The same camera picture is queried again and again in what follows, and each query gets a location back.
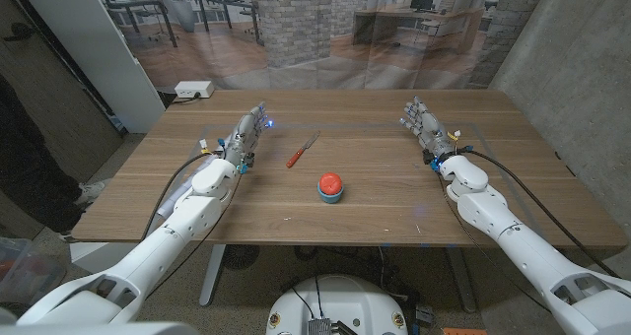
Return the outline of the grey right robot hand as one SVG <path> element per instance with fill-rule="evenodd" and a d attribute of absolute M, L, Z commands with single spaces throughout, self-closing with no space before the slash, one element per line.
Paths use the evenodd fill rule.
<path fill-rule="evenodd" d="M 418 139 L 424 164 L 439 171 L 447 159 L 456 155 L 455 140 L 418 97 L 408 102 L 403 110 L 406 116 L 399 122 Z"/>

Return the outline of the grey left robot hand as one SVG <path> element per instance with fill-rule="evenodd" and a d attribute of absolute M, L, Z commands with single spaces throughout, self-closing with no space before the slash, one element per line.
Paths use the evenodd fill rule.
<path fill-rule="evenodd" d="M 242 116 L 223 145 L 220 157 L 245 173 L 253 166 L 254 150 L 261 134 L 273 126 L 266 114 L 266 102 L 262 101 Z"/>

